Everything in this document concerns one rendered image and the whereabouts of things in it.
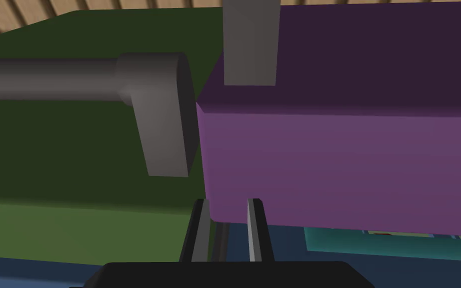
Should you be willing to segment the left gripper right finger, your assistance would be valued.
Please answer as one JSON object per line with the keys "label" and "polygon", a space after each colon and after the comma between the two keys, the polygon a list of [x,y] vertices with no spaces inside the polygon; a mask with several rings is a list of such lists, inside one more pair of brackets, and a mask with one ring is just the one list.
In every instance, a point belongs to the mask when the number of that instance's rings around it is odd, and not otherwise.
{"label": "left gripper right finger", "polygon": [[247,200],[247,234],[250,262],[274,262],[269,228],[263,202],[258,198]]}

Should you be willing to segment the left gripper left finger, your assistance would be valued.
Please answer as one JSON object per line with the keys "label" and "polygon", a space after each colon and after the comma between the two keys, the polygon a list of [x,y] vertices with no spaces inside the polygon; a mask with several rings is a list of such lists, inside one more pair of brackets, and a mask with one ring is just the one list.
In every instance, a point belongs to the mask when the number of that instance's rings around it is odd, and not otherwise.
{"label": "left gripper left finger", "polygon": [[193,205],[186,230],[180,262],[206,262],[211,232],[209,201],[197,199]]}

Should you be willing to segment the purple cupboard door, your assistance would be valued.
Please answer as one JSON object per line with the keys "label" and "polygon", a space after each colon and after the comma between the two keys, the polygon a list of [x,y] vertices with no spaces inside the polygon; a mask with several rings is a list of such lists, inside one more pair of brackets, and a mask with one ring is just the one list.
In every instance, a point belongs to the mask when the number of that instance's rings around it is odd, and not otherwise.
{"label": "purple cupboard door", "polygon": [[461,235],[461,1],[280,7],[276,83],[197,100],[217,222]]}

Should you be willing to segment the teal box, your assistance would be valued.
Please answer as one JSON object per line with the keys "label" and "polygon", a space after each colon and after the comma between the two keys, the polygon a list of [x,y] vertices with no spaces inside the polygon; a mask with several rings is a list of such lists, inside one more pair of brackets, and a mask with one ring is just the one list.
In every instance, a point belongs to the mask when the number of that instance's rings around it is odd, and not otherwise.
{"label": "teal box", "polygon": [[308,251],[461,261],[461,235],[305,227]]}

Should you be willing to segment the green cupboard door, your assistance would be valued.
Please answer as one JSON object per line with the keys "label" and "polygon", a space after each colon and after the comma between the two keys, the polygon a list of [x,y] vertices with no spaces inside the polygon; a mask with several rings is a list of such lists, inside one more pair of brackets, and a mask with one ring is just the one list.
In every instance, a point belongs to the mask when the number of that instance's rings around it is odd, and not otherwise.
{"label": "green cupboard door", "polygon": [[[200,93],[222,52],[221,8],[77,10],[0,34],[0,58],[114,58],[181,51]],[[119,102],[0,101],[0,258],[104,265],[176,262],[204,198],[189,177],[151,177]]]}

